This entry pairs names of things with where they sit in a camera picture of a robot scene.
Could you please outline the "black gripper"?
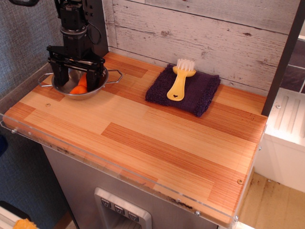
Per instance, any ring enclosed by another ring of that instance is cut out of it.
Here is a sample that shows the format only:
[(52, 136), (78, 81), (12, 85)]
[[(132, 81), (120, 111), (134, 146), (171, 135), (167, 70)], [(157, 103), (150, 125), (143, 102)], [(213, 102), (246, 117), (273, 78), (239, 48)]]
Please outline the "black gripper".
[(87, 71), (87, 91), (95, 90), (103, 71), (104, 59), (93, 52), (93, 43), (87, 34), (64, 33), (62, 37), (62, 46), (47, 47), (55, 84), (64, 86), (69, 80), (68, 68), (78, 67)]

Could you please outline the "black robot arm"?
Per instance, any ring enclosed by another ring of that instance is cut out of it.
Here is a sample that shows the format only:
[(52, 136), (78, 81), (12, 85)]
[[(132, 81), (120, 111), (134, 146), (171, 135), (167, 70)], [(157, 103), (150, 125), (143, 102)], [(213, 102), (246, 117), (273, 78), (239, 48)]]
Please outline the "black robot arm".
[(103, 6), (100, 0), (57, 0), (62, 46), (48, 46), (55, 83), (64, 86), (69, 70), (86, 73), (87, 91), (98, 87), (108, 53)]

